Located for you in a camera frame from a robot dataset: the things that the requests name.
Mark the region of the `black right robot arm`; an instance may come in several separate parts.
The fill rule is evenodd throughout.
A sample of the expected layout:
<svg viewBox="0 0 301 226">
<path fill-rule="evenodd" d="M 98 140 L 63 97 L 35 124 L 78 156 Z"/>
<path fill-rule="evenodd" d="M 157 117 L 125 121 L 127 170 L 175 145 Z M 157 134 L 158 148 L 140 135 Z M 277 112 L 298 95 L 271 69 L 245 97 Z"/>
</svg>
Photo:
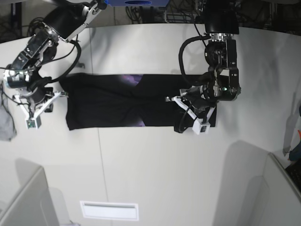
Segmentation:
<svg viewBox="0 0 301 226">
<path fill-rule="evenodd" d="M 8 88 L 16 89 L 16 103 L 28 107 L 28 119 L 44 112 L 60 93 L 46 88 L 47 84 L 64 79 L 75 67 L 81 55 L 81 47 L 74 38 L 79 35 L 108 4 L 104 0 L 74 3 L 68 0 L 52 0 L 56 8 L 38 26 L 38 31 L 27 42 L 12 64 L 4 69 L 4 82 Z M 60 41 L 72 44 L 77 56 L 71 66 L 56 79 L 41 77 L 40 68 L 53 62 Z"/>
</svg>

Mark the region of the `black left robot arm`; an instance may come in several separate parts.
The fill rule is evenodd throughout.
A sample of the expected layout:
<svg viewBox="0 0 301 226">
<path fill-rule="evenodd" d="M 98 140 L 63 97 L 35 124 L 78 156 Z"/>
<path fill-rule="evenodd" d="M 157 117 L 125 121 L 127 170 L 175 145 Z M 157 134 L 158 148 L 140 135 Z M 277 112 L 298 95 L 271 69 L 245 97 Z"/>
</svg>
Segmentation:
<svg viewBox="0 0 301 226">
<path fill-rule="evenodd" d="M 237 66 L 237 44 L 233 38 L 239 34 L 235 4 L 231 0 L 198 0 L 205 33 L 184 41 L 178 53 L 182 78 L 189 89 L 176 97 L 184 105 L 182 120 L 213 111 L 220 101 L 234 101 L 241 92 Z M 196 41 L 205 46 L 204 57 L 208 71 L 201 75 L 188 75 L 185 71 L 183 54 L 189 44 Z"/>
</svg>

